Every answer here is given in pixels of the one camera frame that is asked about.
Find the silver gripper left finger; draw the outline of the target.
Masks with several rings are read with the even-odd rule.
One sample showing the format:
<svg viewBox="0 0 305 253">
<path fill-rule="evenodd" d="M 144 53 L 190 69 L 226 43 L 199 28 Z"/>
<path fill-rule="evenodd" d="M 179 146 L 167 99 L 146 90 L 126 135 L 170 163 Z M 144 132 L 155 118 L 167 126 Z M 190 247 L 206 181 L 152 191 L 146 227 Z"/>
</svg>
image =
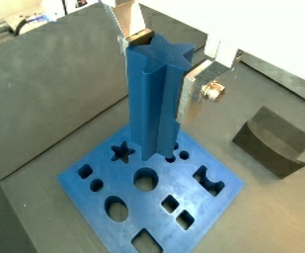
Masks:
<svg viewBox="0 0 305 253">
<path fill-rule="evenodd" d="M 120 52 L 126 53 L 130 45 L 148 44 L 154 31 L 147 28 L 138 0 L 100 0 L 116 30 Z"/>
</svg>

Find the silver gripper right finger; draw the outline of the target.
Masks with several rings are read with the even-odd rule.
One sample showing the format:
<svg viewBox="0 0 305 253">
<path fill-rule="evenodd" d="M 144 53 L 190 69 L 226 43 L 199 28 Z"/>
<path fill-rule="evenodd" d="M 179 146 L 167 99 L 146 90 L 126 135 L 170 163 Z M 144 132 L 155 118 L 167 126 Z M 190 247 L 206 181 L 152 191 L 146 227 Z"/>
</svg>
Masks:
<svg viewBox="0 0 305 253">
<path fill-rule="evenodd" d="M 205 57 L 184 74 L 175 117 L 182 125 L 193 120 L 206 100 L 217 103 L 222 99 L 226 87 L 218 78 L 233 69 L 241 54 L 237 47 L 219 43 L 215 52 L 205 52 Z"/>
</svg>

